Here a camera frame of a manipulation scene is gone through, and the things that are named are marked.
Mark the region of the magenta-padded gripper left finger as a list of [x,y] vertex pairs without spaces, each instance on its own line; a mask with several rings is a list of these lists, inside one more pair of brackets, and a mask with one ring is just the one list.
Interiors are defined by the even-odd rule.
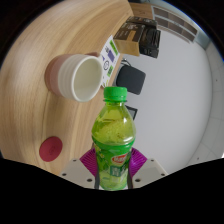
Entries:
[[62,170],[60,177],[84,188],[98,189],[99,172],[95,149],[90,149],[79,159],[72,159]]

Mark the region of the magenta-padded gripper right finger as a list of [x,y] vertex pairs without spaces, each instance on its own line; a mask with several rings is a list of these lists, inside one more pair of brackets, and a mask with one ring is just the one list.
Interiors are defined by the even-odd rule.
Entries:
[[129,189],[144,187],[167,175],[156,159],[147,159],[140,151],[132,149],[128,168]]

